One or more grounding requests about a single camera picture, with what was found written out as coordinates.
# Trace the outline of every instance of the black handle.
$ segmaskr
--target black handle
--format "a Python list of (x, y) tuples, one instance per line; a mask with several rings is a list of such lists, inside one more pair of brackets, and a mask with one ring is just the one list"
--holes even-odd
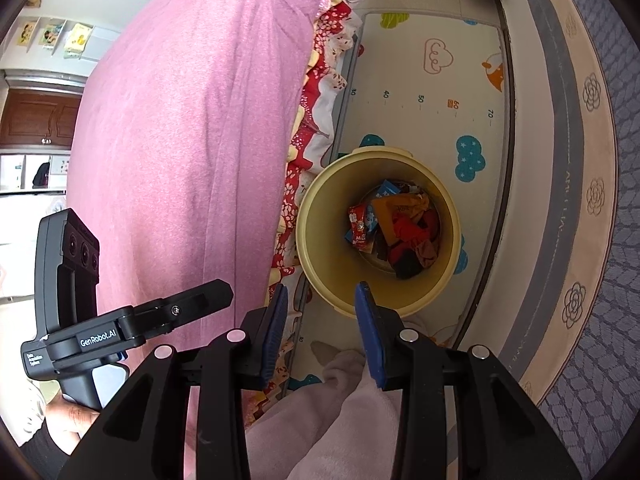
[(232, 364), (232, 355), (248, 345), (246, 335), (242, 341), (233, 342), (223, 334), (198, 354), (202, 364), (200, 398), (207, 400), (198, 405), (197, 478), (251, 478), (241, 393)]
[(66, 400), (71, 400), (96, 412), (102, 411), (98, 390), (90, 370), (84, 374), (60, 379), (58, 382)]
[(402, 389), (400, 427), (391, 478), (423, 478), (425, 471), (429, 471), (432, 478), (446, 478), (447, 419), (442, 350), (422, 335), (413, 342), (398, 336), (397, 345), (404, 347), (406, 354), (411, 356), (412, 372)]

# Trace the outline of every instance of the orange fox print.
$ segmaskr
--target orange fox print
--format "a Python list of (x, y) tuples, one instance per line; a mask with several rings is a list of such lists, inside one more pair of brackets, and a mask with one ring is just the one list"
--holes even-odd
[(502, 92), (502, 82), (504, 81), (504, 72), (502, 69), (502, 54), (493, 54), (482, 62), (482, 66), (486, 70), (486, 78), (498, 91)]

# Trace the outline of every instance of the floral pattern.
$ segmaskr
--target floral pattern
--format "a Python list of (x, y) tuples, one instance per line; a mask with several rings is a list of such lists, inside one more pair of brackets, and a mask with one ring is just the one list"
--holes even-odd
[(573, 286), (564, 295), (564, 309), (562, 310), (562, 321), (567, 329), (571, 328), (582, 317), (582, 304), (587, 289), (579, 282), (575, 282)]
[(604, 206), (604, 181), (601, 178), (594, 178), (589, 184), (586, 193), (587, 213), (598, 216)]
[[(337, 62), (346, 50), (353, 47), (353, 35), (362, 24), (347, 4), (357, 0), (320, 1), (321, 6), (327, 6), (328, 10), (322, 13), (315, 23), (314, 50), (318, 53), (318, 60), (307, 71), (303, 82), (300, 105), (304, 115), (290, 143), (293, 149), (289, 150), (287, 158), (280, 224), (274, 240), (266, 298), (267, 301), (271, 299), (278, 283), (282, 283), (289, 291), (289, 313), (284, 328), (284, 339), (290, 338), (295, 332), (296, 320), (302, 315), (296, 311), (294, 304), (294, 300), (299, 297), (298, 288), (303, 284), (302, 268), (296, 251), (295, 227), (298, 208), (308, 186), (322, 170), (322, 156), (334, 141), (333, 130), (321, 131), (316, 120), (326, 124), (326, 117), (331, 117), (335, 97), (346, 86), (346, 81), (336, 70)], [(285, 343), (280, 357), (291, 350), (290, 343), (290, 340)], [(276, 375), (268, 388), (263, 392), (255, 392), (250, 397), (249, 408), (245, 412), (246, 428), (277, 401), (277, 395), (288, 376), (289, 371), (283, 359), (279, 358)]]
[(593, 72), (591, 72), (587, 79), (584, 80), (582, 100), (584, 101), (587, 110), (590, 112), (593, 112), (600, 107), (600, 83)]
[(575, 38), (578, 34), (578, 25), (572, 14), (569, 14), (564, 20), (564, 30), (569, 38)]
[(533, 387), (531, 386), (531, 381), (527, 381), (526, 383), (524, 383), (524, 386), (522, 387), (522, 389), (527, 394), (527, 397), (531, 399), (533, 396)]

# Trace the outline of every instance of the pink towel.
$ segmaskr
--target pink towel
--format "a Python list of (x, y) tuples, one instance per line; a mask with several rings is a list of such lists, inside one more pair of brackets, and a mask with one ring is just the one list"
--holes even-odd
[(68, 206), (100, 240), (100, 313), (215, 278), (235, 293), (232, 308), (130, 352), (131, 367), (161, 342), (206, 345), (262, 306), (318, 1), (154, 0), (89, 78)]
[(402, 391), (383, 392), (364, 357), (340, 352), (324, 382), (289, 393), (246, 433), (252, 480), (388, 480)]

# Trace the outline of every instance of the pink blanket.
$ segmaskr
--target pink blanket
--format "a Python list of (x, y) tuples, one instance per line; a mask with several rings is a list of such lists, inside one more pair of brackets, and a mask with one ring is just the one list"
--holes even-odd
[(235, 293), (152, 346), (206, 345), (264, 302), (318, 5), (154, 0), (87, 82), (68, 206), (100, 240), (100, 313), (215, 278)]

